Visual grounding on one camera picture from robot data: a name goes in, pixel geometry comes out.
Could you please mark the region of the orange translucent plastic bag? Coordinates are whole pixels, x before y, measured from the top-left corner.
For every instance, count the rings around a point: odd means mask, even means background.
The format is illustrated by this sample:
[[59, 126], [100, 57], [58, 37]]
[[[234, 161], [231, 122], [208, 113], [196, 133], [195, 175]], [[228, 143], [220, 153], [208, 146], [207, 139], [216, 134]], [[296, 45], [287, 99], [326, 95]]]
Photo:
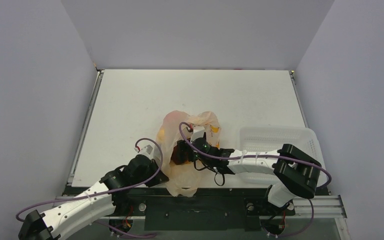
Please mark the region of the orange translucent plastic bag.
[[189, 139], [191, 132], [185, 126], [179, 129], [181, 122], [203, 126], [205, 128], [207, 142], [213, 147], [219, 147], [221, 125], [215, 113], [205, 111], [198, 115], [189, 115], [184, 111], [174, 110], [168, 113], [162, 122], [160, 129], [165, 130], [165, 138], [159, 140], [156, 134], [156, 142], [163, 152], [162, 172], [169, 178], [165, 183], [168, 192], [177, 197], [179, 195], [192, 197], [201, 183], [203, 171], [197, 171], [192, 163], [175, 165], [171, 162], [171, 156], [177, 141], [182, 140], [180, 132]]

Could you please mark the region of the dark red fake fruit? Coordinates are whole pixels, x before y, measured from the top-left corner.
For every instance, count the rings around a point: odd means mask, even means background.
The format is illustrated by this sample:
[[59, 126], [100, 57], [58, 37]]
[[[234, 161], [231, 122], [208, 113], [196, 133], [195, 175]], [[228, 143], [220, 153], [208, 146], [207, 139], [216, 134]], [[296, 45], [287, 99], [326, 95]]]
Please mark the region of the dark red fake fruit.
[[175, 146], [170, 157], [170, 161], [175, 165], [190, 163], [191, 149], [188, 147]]

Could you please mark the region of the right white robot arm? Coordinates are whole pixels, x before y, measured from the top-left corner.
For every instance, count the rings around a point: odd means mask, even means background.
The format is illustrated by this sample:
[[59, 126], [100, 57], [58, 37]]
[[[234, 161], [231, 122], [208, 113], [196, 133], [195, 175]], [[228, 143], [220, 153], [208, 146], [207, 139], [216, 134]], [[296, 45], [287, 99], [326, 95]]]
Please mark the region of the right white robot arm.
[[217, 148], [207, 143], [205, 137], [193, 142], [179, 140], [177, 157], [194, 166], [201, 162], [202, 170], [209, 170], [222, 177], [243, 173], [276, 176], [278, 181], [267, 189], [262, 199], [263, 209], [274, 214], [295, 197], [312, 199], [316, 194], [321, 164], [292, 144], [269, 152], [245, 152], [232, 148]]

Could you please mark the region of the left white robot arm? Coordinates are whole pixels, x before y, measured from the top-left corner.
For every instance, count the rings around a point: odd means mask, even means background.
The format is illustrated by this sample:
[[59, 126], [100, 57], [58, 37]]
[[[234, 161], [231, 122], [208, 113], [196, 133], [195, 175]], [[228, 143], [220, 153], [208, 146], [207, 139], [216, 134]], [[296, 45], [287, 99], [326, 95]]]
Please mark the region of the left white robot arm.
[[155, 159], [137, 154], [127, 165], [107, 172], [99, 181], [67, 202], [44, 212], [33, 210], [22, 222], [20, 240], [65, 240], [94, 221], [123, 215], [129, 209], [130, 189], [153, 187], [169, 178]]

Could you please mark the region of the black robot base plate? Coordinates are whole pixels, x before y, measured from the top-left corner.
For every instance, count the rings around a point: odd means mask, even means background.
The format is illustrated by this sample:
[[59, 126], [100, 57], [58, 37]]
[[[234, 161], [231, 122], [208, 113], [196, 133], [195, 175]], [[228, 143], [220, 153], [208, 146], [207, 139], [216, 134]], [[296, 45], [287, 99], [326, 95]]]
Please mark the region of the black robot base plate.
[[194, 196], [169, 194], [165, 188], [131, 189], [115, 213], [103, 221], [113, 227], [146, 231], [259, 231], [266, 225], [283, 224], [296, 214], [292, 205], [275, 208], [267, 203], [265, 188], [200, 188]]

